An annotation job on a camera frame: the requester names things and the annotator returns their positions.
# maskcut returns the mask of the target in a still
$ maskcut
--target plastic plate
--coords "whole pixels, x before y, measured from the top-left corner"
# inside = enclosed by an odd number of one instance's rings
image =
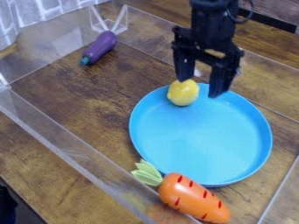
[[[253,175],[271,153],[273,134],[255,105],[229,91],[209,98],[207,84],[187,107],[158,88],[137,104],[130,118],[135,148],[163,173],[179,172],[205,186],[226,186]]]

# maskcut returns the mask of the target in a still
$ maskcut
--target lemon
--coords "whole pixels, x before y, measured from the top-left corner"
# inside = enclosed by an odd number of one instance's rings
[[[175,105],[187,106],[198,99],[199,92],[201,88],[194,80],[177,80],[169,88],[167,98]]]

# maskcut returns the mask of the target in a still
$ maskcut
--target toy vegetable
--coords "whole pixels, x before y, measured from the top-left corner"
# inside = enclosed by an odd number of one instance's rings
[[[161,172],[143,159],[135,165],[138,170],[133,174],[143,183],[159,186],[159,197],[167,206],[203,221],[230,221],[229,208],[202,185],[177,172],[163,178]]]

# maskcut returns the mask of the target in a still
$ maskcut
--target eggplant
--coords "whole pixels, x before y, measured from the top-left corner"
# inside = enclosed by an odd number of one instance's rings
[[[118,36],[113,31],[103,31],[97,41],[82,55],[81,64],[83,66],[95,64],[106,53],[114,49],[118,43]]]

